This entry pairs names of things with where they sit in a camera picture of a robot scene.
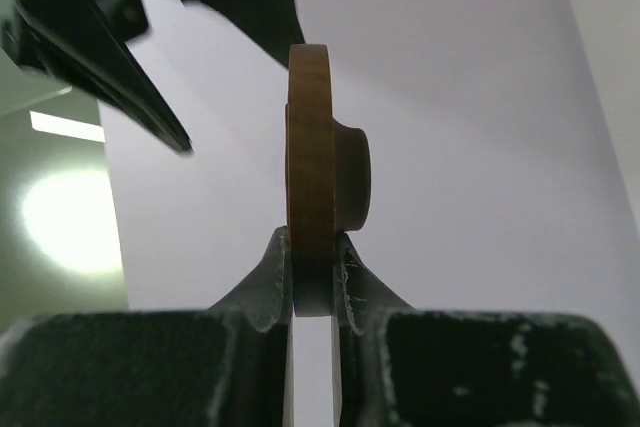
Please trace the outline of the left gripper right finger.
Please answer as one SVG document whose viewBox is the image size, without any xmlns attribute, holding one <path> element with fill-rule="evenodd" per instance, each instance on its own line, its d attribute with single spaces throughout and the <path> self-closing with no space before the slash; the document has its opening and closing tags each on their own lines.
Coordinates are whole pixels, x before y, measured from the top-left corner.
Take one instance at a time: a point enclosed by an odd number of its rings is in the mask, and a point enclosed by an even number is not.
<svg viewBox="0 0 640 427">
<path fill-rule="evenodd" d="M 419 310 L 346 234 L 333 271 L 338 426 L 635 426 L 639 398 L 588 318 Z"/>
</svg>

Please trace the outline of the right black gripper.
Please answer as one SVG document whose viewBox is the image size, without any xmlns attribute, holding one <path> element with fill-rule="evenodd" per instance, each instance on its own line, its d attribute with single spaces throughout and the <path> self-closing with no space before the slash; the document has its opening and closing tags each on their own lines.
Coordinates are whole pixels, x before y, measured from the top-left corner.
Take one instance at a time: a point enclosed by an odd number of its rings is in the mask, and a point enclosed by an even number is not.
<svg viewBox="0 0 640 427">
<path fill-rule="evenodd" d="M 141 0 L 14 0 L 2 48 L 16 66 L 109 104 L 187 154 L 188 133 L 127 46 L 148 27 Z"/>
</svg>

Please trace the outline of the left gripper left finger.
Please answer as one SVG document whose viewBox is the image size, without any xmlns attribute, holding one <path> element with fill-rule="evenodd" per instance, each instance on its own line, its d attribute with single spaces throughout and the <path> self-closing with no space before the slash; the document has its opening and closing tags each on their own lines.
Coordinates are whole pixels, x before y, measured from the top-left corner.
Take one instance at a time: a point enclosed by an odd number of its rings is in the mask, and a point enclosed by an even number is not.
<svg viewBox="0 0 640 427">
<path fill-rule="evenodd" d="M 288 233 L 205 310 L 31 317 L 1 337 L 5 426 L 288 426 Z"/>
</svg>

